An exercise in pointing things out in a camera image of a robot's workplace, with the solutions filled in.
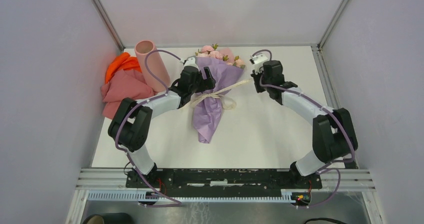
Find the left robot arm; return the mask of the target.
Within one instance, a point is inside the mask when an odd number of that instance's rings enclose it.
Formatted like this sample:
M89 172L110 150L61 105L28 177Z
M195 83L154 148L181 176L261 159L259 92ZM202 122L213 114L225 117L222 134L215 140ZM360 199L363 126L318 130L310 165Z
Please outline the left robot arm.
M139 172L137 180L145 188L151 188L157 182L157 174L153 171L157 165L145 145L152 119L184 107L193 94L212 90L215 84L208 67L187 66L168 92L141 101L127 97L120 102L107 133L115 141L115 147L126 153L129 162Z

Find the cream printed ribbon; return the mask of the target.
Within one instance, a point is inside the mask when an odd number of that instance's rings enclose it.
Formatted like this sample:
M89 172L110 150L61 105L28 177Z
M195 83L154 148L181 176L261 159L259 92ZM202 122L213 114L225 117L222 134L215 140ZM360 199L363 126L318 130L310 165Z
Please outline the cream printed ribbon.
M187 104L183 105L182 109L188 108L188 107L194 109L198 104L203 102L205 99L211 98L211 99L221 100L222 108L224 110L234 110L237 107L237 102L234 99L227 97L224 93L227 93L240 86L246 85L252 81L253 79L244 79L228 87L225 87L221 90L218 90L212 93L202 93L194 97L193 99L191 99Z

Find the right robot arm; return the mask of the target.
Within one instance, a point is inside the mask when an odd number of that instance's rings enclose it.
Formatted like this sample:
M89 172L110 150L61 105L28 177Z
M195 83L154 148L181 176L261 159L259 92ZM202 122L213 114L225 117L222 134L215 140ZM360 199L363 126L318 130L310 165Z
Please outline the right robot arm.
M293 187L302 188L309 182L309 175L323 173L333 163L354 161L358 141L347 109L320 104L297 84L286 81L278 60L252 57L250 62L256 92L267 92L272 100L291 109L312 126L312 150L290 168L288 180Z

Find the purple paper flower bouquet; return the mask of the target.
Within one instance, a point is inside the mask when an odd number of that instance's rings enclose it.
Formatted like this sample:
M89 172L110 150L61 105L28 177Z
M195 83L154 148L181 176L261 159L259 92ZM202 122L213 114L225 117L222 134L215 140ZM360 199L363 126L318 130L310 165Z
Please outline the purple paper flower bouquet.
M229 48L219 45L205 45L195 53L197 65L208 68L215 80L215 87L197 94L191 103L193 107L192 125L198 133L198 141L211 142L221 121L224 110L234 109L237 104L225 95L241 78L245 63Z

